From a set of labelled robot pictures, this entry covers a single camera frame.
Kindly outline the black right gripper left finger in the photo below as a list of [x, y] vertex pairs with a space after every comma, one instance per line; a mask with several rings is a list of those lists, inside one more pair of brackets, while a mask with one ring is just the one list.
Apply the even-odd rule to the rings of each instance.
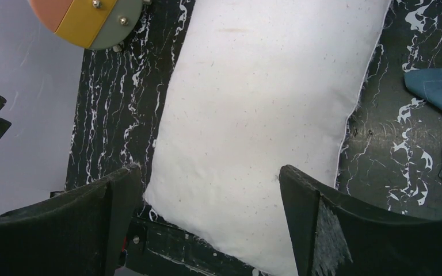
[[130, 164], [0, 215], [0, 275], [113, 275], [141, 191]]

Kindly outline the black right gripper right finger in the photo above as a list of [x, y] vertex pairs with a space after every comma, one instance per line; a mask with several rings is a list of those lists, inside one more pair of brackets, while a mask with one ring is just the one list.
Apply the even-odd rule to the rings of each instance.
[[279, 182], [298, 275], [442, 275], [442, 220], [378, 208], [292, 165]]

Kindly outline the white pillow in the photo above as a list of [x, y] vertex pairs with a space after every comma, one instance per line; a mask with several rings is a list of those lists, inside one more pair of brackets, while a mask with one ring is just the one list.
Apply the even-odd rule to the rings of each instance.
[[272, 275], [296, 275], [278, 176], [333, 187], [389, 1], [196, 1], [146, 202]]

